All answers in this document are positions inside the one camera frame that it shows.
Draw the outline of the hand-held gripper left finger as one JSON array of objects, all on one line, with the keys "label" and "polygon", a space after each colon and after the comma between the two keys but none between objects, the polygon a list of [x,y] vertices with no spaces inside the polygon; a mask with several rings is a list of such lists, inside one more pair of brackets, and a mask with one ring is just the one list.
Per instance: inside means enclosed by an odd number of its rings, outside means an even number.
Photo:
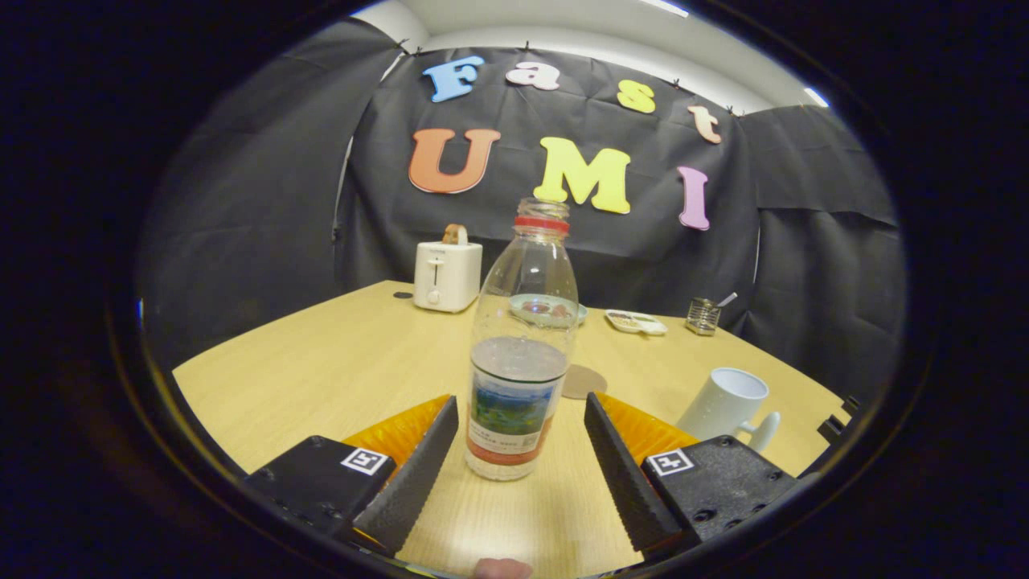
[{"label": "hand-held gripper left finger", "polygon": [[458,431],[455,396],[438,396],[342,441],[312,435],[245,482],[287,519],[382,556],[407,542]]}]

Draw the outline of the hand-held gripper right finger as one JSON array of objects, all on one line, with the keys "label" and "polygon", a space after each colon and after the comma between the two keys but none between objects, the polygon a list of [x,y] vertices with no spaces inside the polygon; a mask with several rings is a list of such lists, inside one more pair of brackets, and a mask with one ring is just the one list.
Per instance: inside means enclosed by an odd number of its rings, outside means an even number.
[{"label": "hand-held gripper right finger", "polygon": [[584,425],[622,527],[643,556],[728,534],[797,486],[731,435],[701,442],[603,392],[588,394]]}]

